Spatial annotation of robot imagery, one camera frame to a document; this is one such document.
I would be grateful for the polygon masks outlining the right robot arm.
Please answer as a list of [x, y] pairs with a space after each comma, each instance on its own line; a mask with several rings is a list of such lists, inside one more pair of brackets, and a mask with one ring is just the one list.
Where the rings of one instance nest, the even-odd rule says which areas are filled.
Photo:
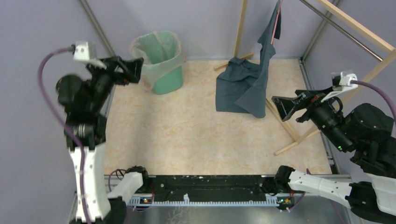
[[303, 191], [330, 199], [355, 215], [371, 222], [396, 221], [396, 139], [391, 135], [394, 120], [379, 108], [363, 103], [347, 116], [336, 91], [296, 90], [295, 98], [273, 96], [282, 121], [299, 110], [297, 122], [312, 121], [341, 152], [352, 152], [350, 159], [370, 177], [358, 183], [336, 182], [280, 166], [274, 187], [279, 192]]

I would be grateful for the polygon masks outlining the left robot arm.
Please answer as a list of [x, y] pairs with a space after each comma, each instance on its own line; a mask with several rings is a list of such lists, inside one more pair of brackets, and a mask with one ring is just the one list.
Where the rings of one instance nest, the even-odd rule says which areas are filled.
[[107, 119], [100, 111], [115, 85], [140, 81], [144, 60], [113, 56], [101, 61], [104, 68], [87, 65], [91, 79], [67, 74], [56, 84], [58, 102], [66, 113], [66, 144], [76, 172], [78, 207], [73, 224], [122, 224], [133, 194], [144, 193], [150, 186], [146, 169], [134, 166], [110, 192], [105, 188]]

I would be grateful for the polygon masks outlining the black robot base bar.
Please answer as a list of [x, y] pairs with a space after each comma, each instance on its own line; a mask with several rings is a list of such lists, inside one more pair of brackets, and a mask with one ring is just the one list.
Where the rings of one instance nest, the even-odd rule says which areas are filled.
[[270, 196], [295, 192], [277, 187], [273, 175], [150, 175], [137, 194], [154, 197], [154, 202], [263, 202]]

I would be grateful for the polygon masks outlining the dark blue-grey cloth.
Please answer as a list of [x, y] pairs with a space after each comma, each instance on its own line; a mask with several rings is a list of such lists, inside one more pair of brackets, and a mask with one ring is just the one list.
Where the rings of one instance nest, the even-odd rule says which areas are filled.
[[260, 62], [234, 57], [224, 72], [216, 78], [215, 107], [218, 112], [247, 113], [262, 119], [266, 116], [266, 89], [269, 62], [276, 54], [274, 39], [280, 38], [281, 1], [277, 1], [272, 16], [258, 39]]

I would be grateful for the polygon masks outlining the metal rod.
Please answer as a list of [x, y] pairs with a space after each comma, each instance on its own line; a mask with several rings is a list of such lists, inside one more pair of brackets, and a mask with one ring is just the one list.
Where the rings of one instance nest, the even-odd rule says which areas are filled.
[[362, 42], [360, 42], [358, 39], [356, 39], [354, 36], [352, 36], [349, 32], [347, 32], [344, 28], [339, 26], [337, 23], [335, 23], [333, 20], [331, 20], [327, 15], [316, 9], [312, 4], [310, 4], [306, 0], [301, 0], [301, 2], [306, 5], [311, 11], [316, 13], [318, 16], [320, 16], [326, 23], [330, 24], [332, 27], [334, 27], [337, 31], [342, 33], [345, 37], [347, 37], [349, 40], [351, 40], [353, 43], [355, 43], [357, 46], [359, 46], [361, 49], [369, 53], [371, 56], [373, 56], [375, 59], [378, 61], [382, 62], [383, 59], [377, 55], [374, 51], [372, 51], [370, 48], [368, 48], [366, 45], [364, 45]]

